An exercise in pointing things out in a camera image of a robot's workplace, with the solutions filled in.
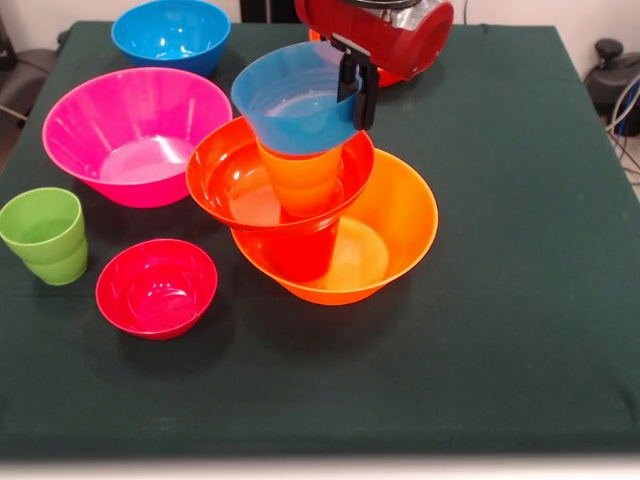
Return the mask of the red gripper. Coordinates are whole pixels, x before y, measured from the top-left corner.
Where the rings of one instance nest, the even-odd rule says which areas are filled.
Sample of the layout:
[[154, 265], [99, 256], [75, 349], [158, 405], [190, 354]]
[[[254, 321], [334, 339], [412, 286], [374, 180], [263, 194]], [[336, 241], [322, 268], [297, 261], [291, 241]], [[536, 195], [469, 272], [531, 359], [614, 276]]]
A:
[[350, 53], [343, 53], [339, 64], [337, 101], [355, 93], [353, 125], [359, 131], [369, 130], [374, 123], [377, 67], [405, 80], [430, 68], [454, 19], [454, 6], [449, 1], [301, 0], [294, 5], [302, 23], [366, 54], [374, 64], [358, 67]]

